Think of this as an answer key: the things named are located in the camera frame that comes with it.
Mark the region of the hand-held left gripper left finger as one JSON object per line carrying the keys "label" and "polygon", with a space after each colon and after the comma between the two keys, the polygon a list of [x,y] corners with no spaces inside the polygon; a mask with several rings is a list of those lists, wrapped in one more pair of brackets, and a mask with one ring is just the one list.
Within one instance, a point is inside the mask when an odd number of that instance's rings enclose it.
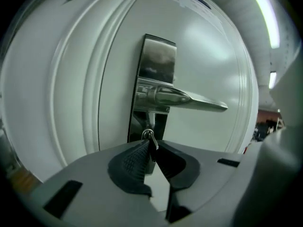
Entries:
{"label": "hand-held left gripper left finger", "polygon": [[81,157],[23,201],[48,227],[163,227],[144,184],[148,145],[140,140]]}

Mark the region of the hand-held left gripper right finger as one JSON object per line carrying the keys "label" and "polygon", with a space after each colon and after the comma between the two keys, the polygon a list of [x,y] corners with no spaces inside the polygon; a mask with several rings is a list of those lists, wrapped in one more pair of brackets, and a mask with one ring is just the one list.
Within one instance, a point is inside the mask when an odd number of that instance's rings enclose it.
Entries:
{"label": "hand-held left gripper right finger", "polygon": [[157,215],[157,226],[253,226],[247,191],[260,150],[260,143],[237,154],[159,141],[157,162],[170,191],[166,215]]}

